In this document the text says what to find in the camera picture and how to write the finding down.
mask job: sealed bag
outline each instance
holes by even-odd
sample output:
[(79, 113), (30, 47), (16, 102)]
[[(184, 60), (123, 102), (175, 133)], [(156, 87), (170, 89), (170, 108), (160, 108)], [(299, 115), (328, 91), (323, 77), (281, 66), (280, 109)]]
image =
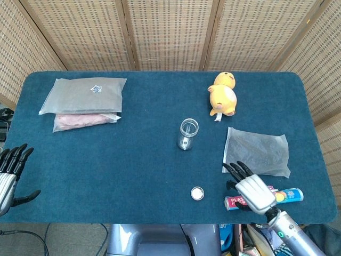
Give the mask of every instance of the sealed bag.
[(39, 114), (122, 112), (122, 89), (127, 79), (92, 77), (56, 79)]
[(272, 136), (244, 132), (229, 127), (224, 163), (242, 161), (254, 174), (290, 176), (289, 148), (285, 135)]
[(116, 113), (103, 114), (56, 114), (54, 119), (53, 132), (66, 131), (76, 128), (82, 128), (97, 124), (116, 123), (120, 117)]

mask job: plastic bag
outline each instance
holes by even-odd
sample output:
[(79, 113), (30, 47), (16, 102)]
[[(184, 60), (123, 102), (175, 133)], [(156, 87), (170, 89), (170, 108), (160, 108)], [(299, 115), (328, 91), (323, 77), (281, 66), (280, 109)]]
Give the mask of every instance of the plastic bag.
[(97, 124), (116, 123), (120, 117), (116, 113), (64, 115), (56, 114), (53, 132), (66, 131)]
[(127, 79), (92, 77), (56, 79), (39, 114), (122, 112), (122, 89)]
[(290, 176), (289, 148), (285, 135), (243, 132), (229, 127), (224, 163), (244, 162), (254, 174)]

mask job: empty glass jar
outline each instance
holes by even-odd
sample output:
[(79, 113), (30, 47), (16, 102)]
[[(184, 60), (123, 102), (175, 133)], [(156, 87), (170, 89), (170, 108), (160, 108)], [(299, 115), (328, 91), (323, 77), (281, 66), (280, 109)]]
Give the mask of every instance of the empty glass jar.
[(194, 137), (199, 131), (199, 124), (192, 118), (185, 119), (180, 125), (180, 133), (177, 138), (177, 145), (182, 150), (189, 150), (193, 146)]

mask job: white tag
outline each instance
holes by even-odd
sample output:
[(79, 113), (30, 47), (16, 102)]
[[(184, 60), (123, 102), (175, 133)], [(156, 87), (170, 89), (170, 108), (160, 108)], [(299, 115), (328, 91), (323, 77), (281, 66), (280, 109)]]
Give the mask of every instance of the white tag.
[(93, 91), (94, 93), (102, 92), (102, 87), (101, 87), (101, 86), (95, 85), (95, 86), (92, 87), (90, 90)]
[(217, 113), (217, 117), (215, 118), (214, 121), (218, 121), (220, 122), (220, 120), (222, 119), (223, 113)]

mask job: yellow stuffed toy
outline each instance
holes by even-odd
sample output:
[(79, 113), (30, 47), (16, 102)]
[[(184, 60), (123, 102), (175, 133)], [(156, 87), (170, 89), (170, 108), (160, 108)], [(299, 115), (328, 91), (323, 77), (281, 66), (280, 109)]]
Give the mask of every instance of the yellow stuffed toy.
[(210, 116), (217, 114), (215, 121), (222, 118), (222, 114), (233, 116), (236, 113), (237, 97), (232, 90), (236, 85), (234, 75), (221, 72), (207, 90), (210, 92), (209, 100), (212, 105)]

